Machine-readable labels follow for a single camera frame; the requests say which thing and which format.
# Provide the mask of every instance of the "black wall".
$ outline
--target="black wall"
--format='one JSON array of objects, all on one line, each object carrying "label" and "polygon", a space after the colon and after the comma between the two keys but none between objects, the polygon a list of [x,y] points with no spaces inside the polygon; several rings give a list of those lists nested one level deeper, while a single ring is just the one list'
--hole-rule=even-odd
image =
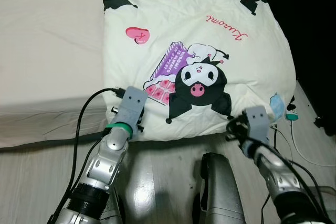
[{"label": "black wall", "polygon": [[328,135],[335,134],[336,0],[267,1],[288,39],[297,79],[322,117],[319,123]]}]

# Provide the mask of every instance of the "black cable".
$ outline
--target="black cable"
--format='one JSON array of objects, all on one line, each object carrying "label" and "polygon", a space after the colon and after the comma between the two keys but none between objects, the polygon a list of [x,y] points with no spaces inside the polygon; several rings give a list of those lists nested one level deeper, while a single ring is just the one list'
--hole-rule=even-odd
[{"label": "black cable", "polygon": [[90,96],[90,98],[83,105],[83,107],[82,107],[82,109],[79,113],[78,121],[77,121],[76,136],[75,136],[75,143],[74,143],[74,149],[73,149],[73,152],[74,152],[73,154],[74,155],[73,155],[73,160],[72,160],[72,169],[71,169],[70,181],[69,181],[69,184],[67,186],[67,189],[64,192],[64,195],[63,195],[61,201],[59,202],[54,214],[50,216],[47,224],[54,224],[56,222],[56,220],[58,218],[58,215],[62,210],[63,205],[65,204],[68,197],[70,196],[70,190],[71,190],[71,187],[72,187],[72,183],[74,182],[73,179],[75,178],[75,172],[76,172],[77,148],[78,148],[78,142],[79,142],[80,124],[81,124],[82,117],[83,117],[83,114],[84,114],[84,111],[85,111],[86,107],[89,105],[89,103],[92,101],[92,99],[95,98],[96,96],[98,96],[99,94],[101,94],[103,92],[106,92],[106,91],[112,91],[114,93],[117,93],[117,92],[119,92],[119,90],[114,89],[114,88],[106,88],[106,89],[99,90],[96,93],[94,93],[92,96]]},{"label": "black cable", "polygon": [[277,149],[277,124],[274,125],[274,149]]},{"label": "black cable", "polygon": [[[270,127],[270,128],[274,130],[274,149],[277,150],[277,149],[275,148],[275,145],[276,145],[276,137],[277,137],[277,134],[276,134],[276,133],[277,133],[277,131],[278,131],[278,129],[277,129],[277,124],[275,124],[275,127]],[[289,144],[288,140],[285,138],[285,136],[283,135],[283,133],[282,133],[281,131],[279,131],[279,133],[282,135],[282,137],[283,137],[283,138],[285,139],[285,141],[287,142],[287,144],[288,144],[288,146],[289,146],[289,149],[290,149],[290,152],[291,152],[291,148],[290,148],[290,144]],[[313,176],[313,175],[308,171],[308,169],[306,169],[304,166],[302,166],[302,165],[300,165],[300,164],[298,164],[298,163],[296,163],[296,162],[293,161],[293,155],[292,155],[292,153],[291,153],[291,157],[292,157],[292,160],[290,160],[291,164],[292,164],[292,165],[294,164],[294,165],[300,167],[302,170],[304,170],[304,171],[309,175],[309,177],[311,178],[311,180],[313,181],[313,183],[314,183],[314,185],[315,185],[315,189],[316,189],[317,194],[318,194],[318,196],[319,196],[320,205],[321,205],[321,207],[322,207],[322,210],[323,210],[323,212],[324,212],[324,215],[328,217],[328,213],[327,213],[327,210],[326,210],[326,208],[325,208],[325,204],[324,204],[324,201],[323,201],[323,198],[322,198],[322,193],[321,193],[320,187],[319,187],[318,183],[316,182],[314,176]]]},{"label": "black cable", "polygon": [[86,154],[84,163],[83,163],[83,165],[82,165],[82,168],[81,168],[81,170],[80,170],[80,172],[79,172],[79,174],[78,174],[78,176],[77,176],[77,179],[76,179],[74,185],[72,186],[72,188],[71,188],[71,190],[70,190],[70,194],[71,194],[71,193],[73,192],[73,190],[76,188],[76,186],[77,186],[77,184],[78,184],[78,182],[79,182],[79,180],[80,180],[80,177],[82,176],[82,174],[83,174],[83,172],[84,172],[84,169],[85,169],[85,167],[86,167],[86,163],[87,163],[87,161],[88,161],[88,159],[89,159],[89,157],[90,157],[91,152],[92,152],[93,149],[97,146],[97,144],[100,143],[100,141],[101,141],[102,139],[103,139],[103,138],[101,138],[100,140],[97,140],[97,141],[95,142],[95,144],[94,144],[94,145],[90,148],[90,150],[88,151],[88,154]]},{"label": "black cable", "polygon": [[270,194],[268,194],[264,204],[263,204],[263,207],[261,208],[261,224],[264,224],[264,207],[266,206],[268,200],[269,200],[269,197],[270,197]]},{"label": "black cable", "polygon": [[[275,130],[274,130],[274,146],[273,146],[273,148],[277,152],[279,152],[278,149],[277,149],[277,130],[276,130],[277,124],[275,124],[274,126],[275,126]],[[268,194],[268,196],[267,196],[267,198],[266,198],[266,200],[265,200],[265,202],[263,204],[263,207],[261,208],[261,221],[260,221],[261,224],[264,224],[264,207],[266,206],[266,204],[267,204],[267,202],[269,200],[269,197],[270,197],[270,194]]]},{"label": "black cable", "polygon": [[327,213],[327,210],[326,210],[326,208],[325,208],[325,204],[324,204],[324,201],[323,201],[323,198],[322,198],[321,189],[320,189],[319,185],[317,184],[317,182],[316,182],[314,176],[313,176],[313,175],[308,171],[308,169],[306,169],[304,166],[302,166],[302,165],[300,165],[300,164],[298,164],[298,163],[296,163],[296,162],[294,162],[294,161],[292,161],[292,163],[295,164],[296,166],[300,167],[302,170],[304,170],[304,171],[309,175],[309,177],[311,178],[311,180],[313,181],[313,183],[314,183],[314,185],[315,185],[315,189],[316,189],[317,194],[318,194],[318,196],[319,196],[320,204],[321,204],[322,210],[323,210],[323,212],[324,212],[324,215],[325,215],[326,217],[328,217],[328,213]]},{"label": "black cable", "polygon": [[310,200],[312,201],[313,205],[315,206],[318,214],[323,217],[323,218],[327,218],[326,216],[324,216],[324,213],[319,205],[319,203],[316,201],[313,193],[311,192],[311,190],[309,189],[309,187],[307,186],[307,184],[305,183],[305,181],[301,178],[301,176],[298,174],[298,172],[291,166],[291,164],[284,158],[282,157],[277,151],[275,151],[272,147],[270,147],[268,144],[265,144],[259,140],[256,140],[252,137],[249,137],[249,136],[242,136],[240,134],[237,134],[237,133],[234,133],[232,132],[230,126],[228,124],[228,127],[227,127],[227,130],[230,134],[232,135],[235,135],[237,137],[238,135],[238,138],[240,139],[247,139],[247,140],[250,140],[252,141],[254,144],[256,145],[259,145],[259,146],[263,146],[265,147],[266,149],[268,149],[269,151],[271,151],[273,154],[275,154],[279,159],[281,159],[281,161],[283,161],[283,163],[294,173],[294,175],[297,177],[298,181],[302,184],[303,188],[306,190]]}]

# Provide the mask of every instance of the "pink heart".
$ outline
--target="pink heart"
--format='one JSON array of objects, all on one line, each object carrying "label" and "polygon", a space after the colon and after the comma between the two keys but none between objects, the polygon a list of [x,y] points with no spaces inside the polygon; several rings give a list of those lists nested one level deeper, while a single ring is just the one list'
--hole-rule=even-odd
[{"label": "pink heart", "polygon": [[149,40],[149,31],[138,27],[127,28],[126,35],[134,39],[137,44],[145,44]]}]

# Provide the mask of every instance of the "white cable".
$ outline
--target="white cable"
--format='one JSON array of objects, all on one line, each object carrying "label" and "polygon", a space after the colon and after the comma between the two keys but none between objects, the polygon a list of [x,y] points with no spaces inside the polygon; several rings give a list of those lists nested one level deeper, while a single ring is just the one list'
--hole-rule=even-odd
[{"label": "white cable", "polygon": [[317,165],[317,166],[322,166],[322,167],[336,167],[336,164],[335,165],[321,165],[321,164],[317,164],[313,161],[310,161],[308,160],[307,158],[305,158],[305,156],[303,156],[303,154],[299,151],[298,147],[297,147],[297,144],[296,144],[296,141],[295,141],[295,137],[294,137],[294,132],[293,132],[293,121],[290,121],[290,133],[292,135],[292,140],[293,140],[293,144],[294,144],[294,147],[296,149],[296,151],[299,153],[299,155],[305,160],[307,161],[308,163],[310,164],[313,164],[313,165]]}]

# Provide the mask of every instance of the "mattress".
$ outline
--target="mattress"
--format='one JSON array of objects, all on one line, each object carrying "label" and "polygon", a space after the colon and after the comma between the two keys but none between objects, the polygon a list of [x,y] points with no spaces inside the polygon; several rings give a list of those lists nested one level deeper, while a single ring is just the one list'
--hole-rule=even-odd
[{"label": "mattress", "polygon": [[[282,116],[296,76],[266,0],[103,1],[104,85],[148,93],[140,139],[223,132],[256,105]],[[104,99],[111,120],[120,99]]]},{"label": "mattress", "polygon": [[[75,136],[103,88],[102,0],[0,0],[0,148]],[[101,131],[99,97],[81,135]]]}]

